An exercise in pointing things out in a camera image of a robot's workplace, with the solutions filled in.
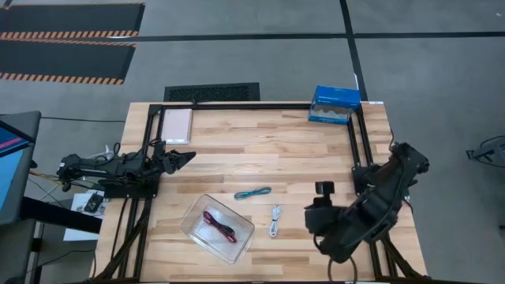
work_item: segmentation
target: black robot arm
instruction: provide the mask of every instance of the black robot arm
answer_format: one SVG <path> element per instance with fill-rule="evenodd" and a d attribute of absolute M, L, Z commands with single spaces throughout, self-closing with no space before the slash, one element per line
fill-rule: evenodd
<path fill-rule="evenodd" d="M 316 183 L 323 197 L 305 209 L 305 225 L 314 234 L 314 244 L 334 261 L 347 261 L 362 242 L 381 239 L 397 222 L 398 211 L 417 174 L 428 170 L 428 160 L 408 144 L 396 144 L 383 166 L 370 166 L 353 172 L 354 185 L 361 192 L 349 207 L 334 207 L 330 194 L 333 183 Z M 321 242 L 316 237 L 323 237 Z"/>
<path fill-rule="evenodd" d="M 152 198 L 157 194 L 162 173 L 173 174 L 180 170 L 196 152 L 179 153 L 175 150 L 165 152 L 165 142 L 152 141 L 154 155 L 147 158 L 138 152 L 118 155 L 114 146 L 111 159 L 83 159 L 76 154 L 62 159 L 56 174 L 63 183 L 63 191 L 68 191 L 74 181 L 82 177 L 99 178 L 93 189 L 104 191 L 106 198 Z"/>

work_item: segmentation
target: wooden tabletop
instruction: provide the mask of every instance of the wooden tabletop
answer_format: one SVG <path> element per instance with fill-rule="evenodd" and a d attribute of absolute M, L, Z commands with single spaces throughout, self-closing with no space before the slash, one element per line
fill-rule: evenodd
<path fill-rule="evenodd" d="M 374 162 L 385 163 L 391 131 L 384 105 L 362 106 Z M 140 148 L 148 107 L 149 103 L 130 105 L 122 137 L 123 152 Z M 364 163 L 359 128 L 354 124 Z M 305 228 L 303 208 L 316 196 L 314 181 L 335 182 L 335 194 L 331 197 L 334 205 L 349 205 L 355 199 L 350 176 L 354 161 L 346 126 L 309 122 L 307 110 L 195 110 L 191 144 L 174 148 L 196 151 L 197 155 L 175 174 L 162 176 L 159 195 L 152 204 L 141 281 L 327 280 L 328 256 L 314 247 Z M 234 200 L 236 192 L 263 186 L 271 186 L 271 194 Z M 256 227 L 247 253 L 234 265 L 222 262 L 179 230 L 186 210 L 202 194 L 216 198 Z M 110 260 L 122 203 L 123 200 L 112 200 L 107 205 L 96 248 L 97 271 Z M 267 228 L 274 204 L 282 205 L 282 216 L 279 234 L 271 238 Z M 125 210 L 121 224 L 118 247 L 125 235 L 128 211 Z M 398 224 L 390 233 L 413 268 L 426 273 L 407 206 L 399 212 Z M 383 249 L 381 244 L 378 246 L 383 273 L 387 275 Z M 133 274 L 136 251 L 135 244 L 127 275 Z M 353 258 L 358 278 L 373 279 L 368 245 L 361 243 Z M 334 280 L 352 280 L 351 263 L 334 263 L 332 274 Z"/>

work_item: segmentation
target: clear plastic container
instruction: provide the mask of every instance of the clear plastic container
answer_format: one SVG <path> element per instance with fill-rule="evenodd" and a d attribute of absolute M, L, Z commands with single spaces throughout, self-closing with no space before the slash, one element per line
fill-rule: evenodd
<path fill-rule="evenodd" d="M 204 211 L 210 213 L 217 222 L 233 229 L 237 242 L 229 241 L 217 228 L 207 224 Z M 185 213 L 181 231 L 222 261 L 233 264 L 249 247 L 254 225 L 224 204 L 204 194 Z"/>

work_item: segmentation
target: blue box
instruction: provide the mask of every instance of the blue box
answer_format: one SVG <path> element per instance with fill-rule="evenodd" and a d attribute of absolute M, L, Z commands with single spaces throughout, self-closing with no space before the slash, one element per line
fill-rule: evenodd
<path fill-rule="evenodd" d="M 317 86 L 312 98 L 309 121 L 345 125 L 360 106 L 359 90 Z"/>

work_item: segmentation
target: teal cable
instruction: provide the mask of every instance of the teal cable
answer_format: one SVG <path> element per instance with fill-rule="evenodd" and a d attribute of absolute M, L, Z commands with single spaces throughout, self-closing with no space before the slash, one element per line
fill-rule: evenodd
<path fill-rule="evenodd" d="M 243 200 L 246 199 L 247 197 L 250 196 L 255 196 L 255 195 L 263 195 L 263 194 L 268 194 L 271 192 L 271 187 L 270 186 L 265 186 L 261 189 L 253 190 L 253 191 L 248 191 L 248 192 L 237 192 L 234 195 L 235 200 Z"/>

